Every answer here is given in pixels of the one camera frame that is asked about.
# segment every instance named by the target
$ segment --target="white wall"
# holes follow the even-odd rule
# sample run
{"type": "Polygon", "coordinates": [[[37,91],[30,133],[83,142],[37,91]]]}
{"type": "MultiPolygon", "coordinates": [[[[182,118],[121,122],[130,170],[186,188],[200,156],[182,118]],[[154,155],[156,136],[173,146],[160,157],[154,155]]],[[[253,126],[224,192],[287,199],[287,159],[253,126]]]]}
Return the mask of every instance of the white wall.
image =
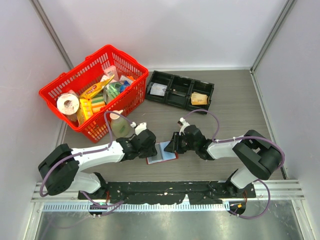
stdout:
{"type": "Polygon", "coordinates": [[[73,64],[112,44],[151,69],[251,67],[286,0],[40,0],[73,64]]]}
{"type": "Polygon", "coordinates": [[[320,226],[320,1],[298,0],[256,76],[289,177],[320,226]]]}
{"type": "Polygon", "coordinates": [[[2,1],[0,15],[0,238],[21,240],[60,124],[38,91],[68,69],[29,1],[2,1]]]}

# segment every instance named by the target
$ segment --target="tan package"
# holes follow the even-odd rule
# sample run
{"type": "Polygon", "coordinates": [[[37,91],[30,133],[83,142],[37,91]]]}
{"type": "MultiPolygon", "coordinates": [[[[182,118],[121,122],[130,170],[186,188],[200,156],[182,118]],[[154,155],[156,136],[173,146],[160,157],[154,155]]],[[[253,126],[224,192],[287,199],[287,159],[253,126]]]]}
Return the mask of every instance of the tan package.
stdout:
{"type": "Polygon", "coordinates": [[[192,105],[206,105],[208,103],[208,96],[198,92],[193,92],[191,94],[191,104],[192,105]]]}

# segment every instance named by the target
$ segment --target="bottle cap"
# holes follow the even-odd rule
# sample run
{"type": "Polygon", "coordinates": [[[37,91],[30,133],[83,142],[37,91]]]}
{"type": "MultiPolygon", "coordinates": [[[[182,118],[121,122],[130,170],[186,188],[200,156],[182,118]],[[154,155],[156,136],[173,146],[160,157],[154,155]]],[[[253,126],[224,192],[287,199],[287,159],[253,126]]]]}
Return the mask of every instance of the bottle cap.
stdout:
{"type": "MultiPolygon", "coordinates": [[[[120,110],[120,111],[114,110],[113,112],[115,112],[115,113],[117,113],[117,114],[122,114],[124,111],[123,111],[123,110],[120,110]]],[[[116,120],[116,119],[120,118],[120,116],[117,115],[117,114],[110,113],[110,118],[111,118],[112,120],[116,120]]]]}

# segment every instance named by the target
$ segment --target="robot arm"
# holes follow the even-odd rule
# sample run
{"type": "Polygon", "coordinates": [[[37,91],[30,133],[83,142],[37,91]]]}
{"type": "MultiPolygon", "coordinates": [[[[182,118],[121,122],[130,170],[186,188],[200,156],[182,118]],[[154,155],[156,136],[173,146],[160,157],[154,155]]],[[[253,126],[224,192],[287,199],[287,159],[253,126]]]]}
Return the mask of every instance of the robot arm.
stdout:
{"type": "Polygon", "coordinates": [[[245,135],[227,141],[213,142],[184,118],[178,124],[180,132],[173,134],[165,151],[183,154],[192,150],[204,160],[238,157],[244,163],[244,167],[237,169],[227,180],[227,190],[231,195],[241,193],[257,179],[268,180],[282,161],[281,153],[264,141],[265,138],[255,130],[249,130],[245,135]]]}
{"type": "Polygon", "coordinates": [[[38,170],[44,179],[57,162],[73,155],[49,175],[45,183],[48,194],[54,196],[68,189],[85,191],[98,198],[104,194],[105,180],[99,173],[88,174],[83,170],[105,163],[155,156],[155,144],[156,136],[144,122],[135,127],[134,135],[116,139],[109,148],[109,143],[88,148],[69,148],[67,144],[62,144],[38,166],[38,170]]]}

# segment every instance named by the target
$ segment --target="wood grain surface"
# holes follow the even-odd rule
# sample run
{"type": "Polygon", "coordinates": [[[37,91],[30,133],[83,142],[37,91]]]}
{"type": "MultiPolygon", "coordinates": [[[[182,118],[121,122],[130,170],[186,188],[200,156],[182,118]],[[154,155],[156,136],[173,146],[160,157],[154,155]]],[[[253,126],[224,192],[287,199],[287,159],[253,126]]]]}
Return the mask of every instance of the wood grain surface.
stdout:
{"type": "MultiPolygon", "coordinates": [[[[267,125],[248,70],[174,71],[171,74],[214,83],[209,110],[217,115],[220,131],[216,138],[227,139],[254,129],[270,139],[267,125]]],[[[188,111],[144,100],[127,117],[138,123],[147,122],[158,143],[169,141],[173,132],[179,131],[177,121],[188,111]]],[[[215,119],[207,114],[191,114],[187,121],[200,128],[202,134],[211,138],[217,128],[215,119]]],[[[109,135],[93,144],[82,133],[68,127],[64,142],[71,148],[86,148],[109,143],[109,135]]],[[[147,165],[146,159],[136,158],[119,163],[107,163],[86,169],[85,172],[101,173],[107,181],[209,181],[226,180],[243,163],[238,158],[220,158],[214,161],[200,159],[195,152],[186,152],[178,159],[147,165]]],[[[277,170],[272,180],[283,179],[277,170]]]]}

